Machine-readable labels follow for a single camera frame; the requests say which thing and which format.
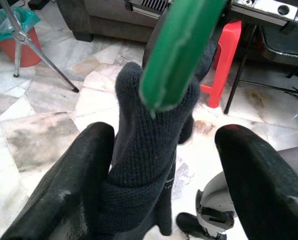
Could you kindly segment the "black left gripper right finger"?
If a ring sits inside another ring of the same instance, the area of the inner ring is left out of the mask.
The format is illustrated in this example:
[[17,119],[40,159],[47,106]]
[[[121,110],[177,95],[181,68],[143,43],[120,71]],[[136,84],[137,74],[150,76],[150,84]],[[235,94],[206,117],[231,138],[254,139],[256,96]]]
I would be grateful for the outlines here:
[[215,144],[249,240],[298,240],[298,174],[250,129],[219,128]]

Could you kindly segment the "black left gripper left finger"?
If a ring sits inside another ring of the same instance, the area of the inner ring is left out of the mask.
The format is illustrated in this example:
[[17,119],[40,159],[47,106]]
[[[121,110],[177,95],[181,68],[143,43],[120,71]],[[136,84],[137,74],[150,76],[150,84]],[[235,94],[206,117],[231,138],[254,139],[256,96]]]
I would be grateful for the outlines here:
[[114,128],[90,124],[42,177],[0,240],[94,240]]

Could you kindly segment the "black knit garment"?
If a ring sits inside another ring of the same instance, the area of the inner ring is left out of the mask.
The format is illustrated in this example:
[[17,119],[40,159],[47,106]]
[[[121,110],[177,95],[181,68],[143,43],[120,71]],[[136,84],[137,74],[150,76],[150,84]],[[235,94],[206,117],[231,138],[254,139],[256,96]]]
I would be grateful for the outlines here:
[[112,169],[102,185],[96,240],[143,240],[154,226],[164,236],[171,234],[176,148],[192,133],[200,82],[216,50],[217,44],[210,40],[181,103],[155,117],[139,96],[142,67],[129,62],[118,74],[119,129]]

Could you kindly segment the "green plastic hanger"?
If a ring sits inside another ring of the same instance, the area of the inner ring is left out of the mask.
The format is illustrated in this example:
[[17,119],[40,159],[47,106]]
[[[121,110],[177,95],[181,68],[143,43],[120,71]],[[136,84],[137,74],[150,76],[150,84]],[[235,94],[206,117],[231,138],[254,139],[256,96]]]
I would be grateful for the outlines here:
[[228,0],[175,0],[140,81],[151,117],[182,101],[195,67]]

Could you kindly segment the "black folding chair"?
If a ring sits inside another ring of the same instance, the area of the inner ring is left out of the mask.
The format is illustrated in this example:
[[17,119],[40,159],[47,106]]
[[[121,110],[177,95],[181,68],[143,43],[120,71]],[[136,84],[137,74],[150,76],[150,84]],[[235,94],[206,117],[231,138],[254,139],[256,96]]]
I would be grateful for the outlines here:
[[275,63],[292,65],[294,68],[289,72],[286,78],[291,79],[293,76],[298,75],[298,27],[288,35],[269,27],[253,24],[247,25],[246,30],[250,32],[250,35],[247,40],[245,51],[242,55],[242,60],[239,64],[230,95],[224,108],[224,114],[229,113],[230,106],[239,83],[283,91],[287,94],[298,97],[298,88],[288,89],[240,79],[255,34],[258,34],[259,50],[264,58]]

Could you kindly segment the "red plastic stool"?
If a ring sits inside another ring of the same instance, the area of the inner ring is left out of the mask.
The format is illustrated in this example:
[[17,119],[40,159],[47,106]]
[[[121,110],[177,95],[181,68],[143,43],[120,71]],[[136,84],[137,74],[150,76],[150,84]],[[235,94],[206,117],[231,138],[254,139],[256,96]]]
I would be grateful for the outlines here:
[[209,95],[208,107],[217,108],[230,73],[233,58],[240,40],[242,22],[232,21],[223,27],[218,40],[213,69],[215,76],[211,86],[202,84],[200,90]]

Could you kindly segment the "silver metal clothes rack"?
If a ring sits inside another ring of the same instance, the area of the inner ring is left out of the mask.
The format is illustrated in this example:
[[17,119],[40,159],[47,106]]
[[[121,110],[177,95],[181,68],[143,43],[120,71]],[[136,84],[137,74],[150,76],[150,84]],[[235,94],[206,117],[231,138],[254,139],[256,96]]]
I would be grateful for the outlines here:
[[13,11],[11,10],[10,5],[8,4],[7,0],[0,0],[0,5],[2,6],[3,10],[6,12],[6,15],[13,26],[13,38],[15,39],[15,54],[14,54],[14,72],[13,76],[19,76],[19,68],[20,68],[20,60],[21,60],[21,47],[22,45],[28,46],[35,54],[39,56],[39,58],[46,63],[49,68],[51,68],[54,72],[56,72],[62,80],[67,83],[71,88],[72,91],[75,93],[79,92],[79,89],[61,72],[60,69],[38,48],[37,45],[33,43],[29,34],[24,33],[22,31],[21,25]]

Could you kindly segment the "orange bin teal bag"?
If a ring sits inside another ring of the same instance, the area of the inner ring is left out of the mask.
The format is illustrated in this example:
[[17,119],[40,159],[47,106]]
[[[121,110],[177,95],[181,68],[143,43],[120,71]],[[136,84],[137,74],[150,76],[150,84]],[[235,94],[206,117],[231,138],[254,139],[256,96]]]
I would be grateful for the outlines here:
[[[22,31],[29,34],[33,43],[41,49],[34,26],[40,18],[31,10],[23,7],[13,8]],[[15,58],[15,39],[13,38],[13,27],[3,9],[0,9],[0,47],[13,62]],[[40,57],[28,46],[21,47],[21,67],[31,67],[40,62]]]

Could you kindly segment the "grey fabric sofa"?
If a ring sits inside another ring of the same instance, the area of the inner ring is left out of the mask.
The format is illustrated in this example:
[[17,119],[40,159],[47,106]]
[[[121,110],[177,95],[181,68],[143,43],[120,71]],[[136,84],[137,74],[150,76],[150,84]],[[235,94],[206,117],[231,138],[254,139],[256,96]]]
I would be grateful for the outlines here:
[[56,0],[74,37],[95,35],[146,43],[172,0]]

